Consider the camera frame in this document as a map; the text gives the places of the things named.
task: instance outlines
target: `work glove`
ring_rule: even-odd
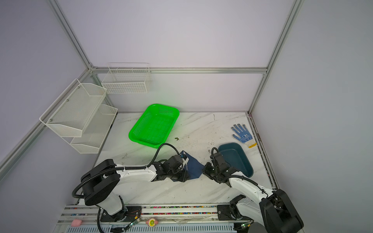
[[[249,130],[247,130],[246,125],[243,127],[240,124],[233,125],[231,129],[238,135],[234,135],[233,137],[241,143],[246,144],[249,148],[256,146],[256,142],[253,139],[252,135],[250,134]]]

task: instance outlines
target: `white marble tabletop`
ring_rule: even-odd
[[[96,165],[108,158],[122,165],[143,165],[151,161],[156,149],[132,142],[128,138],[129,131],[140,116],[141,113],[117,115]],[[205,165],[211,161],[211,148],[237,142],[232,137],[231,127],[234,124],[246,124],[251,132],[244,112],[180,113],[166,142],[174,145],[179,152],[186,151]],[[254,170],[251,179],[270,188],[257,146],[241,146]],[[173,155],[175,151],[172,148],[163,146],[156,161],[169,159]],[[226,184],[218,184],[205,175],[185,183],[173,182],[169,178],[157,182],[124,183],[116,186],[114,192],[123,198],[125,204],[226,203],[241,194],[238,190]]]

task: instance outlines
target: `wire mesh shelf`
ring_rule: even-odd
[[[83,135],[73,138],[70,145],[81,154],[97,154],[109,132],[118,109],[101,104]]]
[[[77,86],[52,116],[46,120],[40,117],[60,137],[82,137],[106,96],[106,88],[77,79],[74,82]]]
[[[102,81],[108,94],[147,93],[151,84],[148,63],[108,63],[109,72]]]

